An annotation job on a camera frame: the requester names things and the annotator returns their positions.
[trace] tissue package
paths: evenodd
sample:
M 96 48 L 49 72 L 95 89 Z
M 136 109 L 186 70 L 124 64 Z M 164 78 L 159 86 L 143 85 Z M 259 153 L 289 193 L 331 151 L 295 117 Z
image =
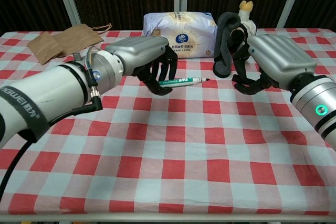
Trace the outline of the tissue package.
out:
M 179 58 L 211 57 L 217 25 L 210 13 L 148 13 L 144 16 L 143 33 L 166 37 Z

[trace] checkered tablecloth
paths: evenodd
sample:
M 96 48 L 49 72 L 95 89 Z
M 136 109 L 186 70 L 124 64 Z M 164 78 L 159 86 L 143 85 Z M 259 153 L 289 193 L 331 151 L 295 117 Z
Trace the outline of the checkered tablecloth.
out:
M 291 37 L 336 75 L 336 34 L 265 29 Z M 36 33 L 0 38 L 0 84 L 50 69 L 26 47 Z M 139 31 L 104 33 L 108 43 Z M 290 93 L 237 92 L 210 58 L 180 60 L 177 77 L 211 81 L 152 95 L 135 77 L 102 96 L 104 110 L 67 118 L 31 146 L 0 204 L 2 214 L 91 212 L 256 213 L 336 216 L 336 152 L 290 104 Z M 252 59 L 250 78 L 259 73 Z M 0 151 L 0 175 L 23 145 Z

